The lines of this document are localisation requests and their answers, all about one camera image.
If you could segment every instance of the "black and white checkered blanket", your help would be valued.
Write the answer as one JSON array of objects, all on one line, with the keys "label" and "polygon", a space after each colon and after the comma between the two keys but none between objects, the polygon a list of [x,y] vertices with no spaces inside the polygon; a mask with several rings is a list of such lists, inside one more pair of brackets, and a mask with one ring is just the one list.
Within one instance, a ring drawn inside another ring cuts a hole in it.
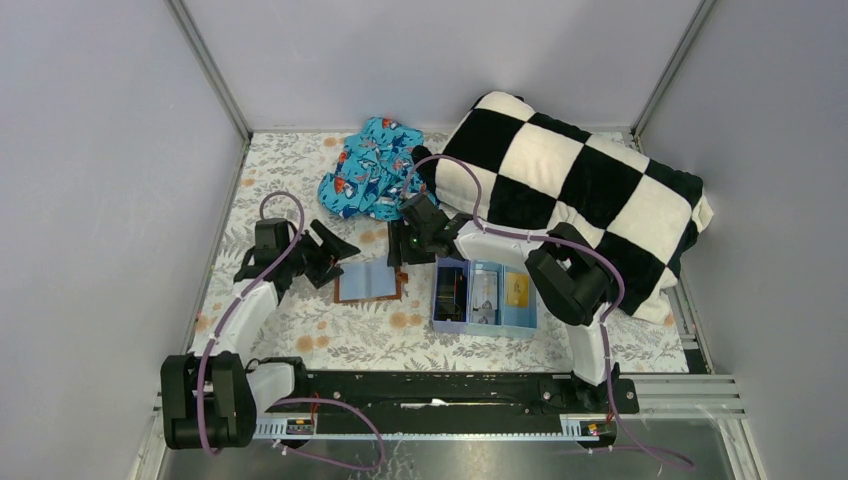
[{"label": "black and white checkered blanket", "polygon": [[[712,218],[700,178],[536,113],[503,92],[481,97],[442,152],[468,163],[483,186],[480,216],[516,228],[574,225],[621,272],[628,315],[662,323],[662,289]],[[419,169],[443,202],[470,212],[477,189],[460,167]]]}]

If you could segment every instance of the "gray floor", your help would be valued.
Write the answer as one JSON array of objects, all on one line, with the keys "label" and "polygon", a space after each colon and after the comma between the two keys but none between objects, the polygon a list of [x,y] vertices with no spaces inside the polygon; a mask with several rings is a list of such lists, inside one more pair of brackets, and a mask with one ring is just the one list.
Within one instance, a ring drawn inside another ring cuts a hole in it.
[{"label": "gray floor", "polygon": [[[698,465],[695,473],[663,468],[665,480],[726,479],[733,473],[721,436],[707,421],[630,421],[639,438],[654,445],[674,448]],[[304,448],[348,462],[366,464],[376,457],[365,442],[319,442]],[[387,444],[388,462],[370,474],[349,472],[311,460],[282,457],[267,442],[230,449],[214,459],[198,450],[169,451],[161,479],[656,479],[659,465],[641,454],[560,455],[580,448],[576,444],[551,442],[456,442],[418,441]]]}]

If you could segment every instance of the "leaf pattern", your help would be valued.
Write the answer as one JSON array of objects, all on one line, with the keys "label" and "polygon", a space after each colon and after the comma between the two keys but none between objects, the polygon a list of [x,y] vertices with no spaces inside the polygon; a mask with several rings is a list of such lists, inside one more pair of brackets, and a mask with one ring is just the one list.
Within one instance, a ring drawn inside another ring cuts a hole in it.
[{"label": "leaf pattern", "polygon": [[[621,142],[621,135],[609,134]],[[256,133],[244,165],[232,211],[221,240],[199,318],[220,316],[233,299],[232,278],[245,250],[253,245],[259,202],[274,190],[288,190],[303,202],[306,223],[318,219],[362,253],[349,261],[373,259],[388,250],[385,224],[355,217],[343,220],[320,206],[318,183],[331,171],[343,133]],[[446,133],[425,135],[439,151]],[[455,213],[445,208],[449,215]],[[269,217],[294,220],[284,199],[266,206]],[[333,285],[315,290],[298,277],[253,344],[252,356],[301,356],[313,369],[567,371],[568,335],[561,322],[541,306],[532,339],[478,337],[434,332],[429,325],[433,265],[404,267],[409,283],[400,300],[357,305],[333,303]],[[616,359],[625,372],[685,372],[686,360],[674,325],[653,325],[621,312],[609,319]],[[210,325],[197,325],[199,335]]]}]

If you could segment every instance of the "white wall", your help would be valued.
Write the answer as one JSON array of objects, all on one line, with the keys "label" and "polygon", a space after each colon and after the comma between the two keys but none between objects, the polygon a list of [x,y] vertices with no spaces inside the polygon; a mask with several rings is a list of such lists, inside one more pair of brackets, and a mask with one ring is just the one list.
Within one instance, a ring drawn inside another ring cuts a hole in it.
[{"label": "white wall", "polygon": [[452,128],[503,89],[632,125],[698,0],[188,0],[251,127]]},{"label": "white wall", "polygon": [[0,478],[124,478],[240,140],[163,1],[3,2],[0,68]]},{"label": "white wall", "polygon": [[845,478],[848,3],[721,2],[643,140],[706,182],[684,269],[769,478]]}]

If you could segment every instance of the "blue floral fabric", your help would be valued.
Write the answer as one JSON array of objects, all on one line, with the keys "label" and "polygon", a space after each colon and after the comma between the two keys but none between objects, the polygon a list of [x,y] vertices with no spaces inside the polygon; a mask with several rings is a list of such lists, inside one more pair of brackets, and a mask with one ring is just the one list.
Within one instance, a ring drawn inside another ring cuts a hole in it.
[{"label": "blue floral fabric", "polygon": [[[356,135],[345,139],[335,172],[318,186],[318,199],[344,218],[366,214],[378,220],[401,218],[400,190],[413,166],[412,149],[424,142],[420,131],[388,118],[374,117]],[[411,193],[426,191],[418,173]],[[427,193],[436,203],[436,197]]]}]

